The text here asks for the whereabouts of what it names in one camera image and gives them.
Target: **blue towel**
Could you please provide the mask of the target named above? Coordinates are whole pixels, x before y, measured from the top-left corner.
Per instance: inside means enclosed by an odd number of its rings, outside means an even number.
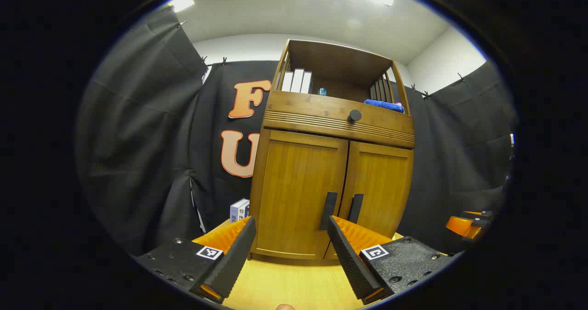
[[[372,106],[376,106],[376,107],[390,109],[393,111],[398,111],[399,113],[404,113],[404,107],[401,105],[397,105],[395,103],[378,101],[378,100],[370,100],[370,99],[363,101],[363,103],[367,103],[368,105],[372,105]]]

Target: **white book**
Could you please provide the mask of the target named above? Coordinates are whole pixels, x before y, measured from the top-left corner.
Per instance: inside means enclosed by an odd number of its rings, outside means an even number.
[[[243,203],[245,203],[245,201],[249,201],[247,199],[241,199],[235,203],[233,203],[233,205],[231,205],[231,213],[229,218],[231,218],[231,222],[237,222],[237,217],[239,216],[239,208],[243,205]]]
[[[302,78],[302,86],[300,87],[300,93],[311,92],[311,71],[304,71],[304,78]]]
[[[290,92],[290,87],[292,86],[292,77],[294,73],[292,71],[286,71],[284,74],[284,82],[282,82],[282,90],[285,92]]]
[[[242,220],[243,218],[245,218],[245,208],[248,205],[249,205],[249,200],[246,200],[245,202],[243,202],[241,207],[239,207],[239,212],[237,214],[237,220]]]
[[[302,86],[302,77],[304,76],[304,69],[295,69],[294,77],[292,78],[292,87],[290,92],[300,93],[300,87]]]

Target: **orange letter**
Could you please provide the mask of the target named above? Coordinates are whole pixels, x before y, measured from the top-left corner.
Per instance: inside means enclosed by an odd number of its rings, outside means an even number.
[[[254,110],[249,108],[249,102],[253,101],[254,106],[258,106],[263,99],[263,93],[259,89],[269,91],[271,82],[269,80],[261,80],[259,82],[248,82],[235,84],[235,105],[233,110],[229,111],[229,118],[245,118],[254,115]]]
[[[249,155],[249,163],[246,166],[239,165],[236,160],[237,143],[243,139],[243,134],[237,131],[225,130],[220,136],[222,137],[222,149],[220,151],[220,163],[222,167],[233,176],[241,178],[253,176],[259,134],[252,133],[247,137],[251,142],[251,154]]]

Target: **white wall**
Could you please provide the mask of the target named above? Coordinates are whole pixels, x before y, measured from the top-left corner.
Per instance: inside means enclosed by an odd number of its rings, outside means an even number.
[[[206,64],[222,62],[223,56],[227,57],[227,62],[277,61],[282,56],[282,51],[288,38],[328,42],[330,44],[362,49],[342,42],[309,36],[298,36],[296,34],[242,34],[202,40],[193,44],[200,56],[208,56],[206,58]],[[413,84],[413,78],[410,76],[408,68],[401,63],[396,64],[405,86]],[[394,80],[391,69],[388,70],[388,76],[390,80]]]
[[[456,28],[449,26],[408,64],[415,88],[433,93],[479,68],[486,58]]]

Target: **wooden floor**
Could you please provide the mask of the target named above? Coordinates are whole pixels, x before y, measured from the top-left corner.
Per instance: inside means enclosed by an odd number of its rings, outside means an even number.
[[[223,302],[236,310],[274,310],[279,304],[290,304],[296,310],[363,307],[337,260],[292,260],[257,254],[245,261],[231,295]]]

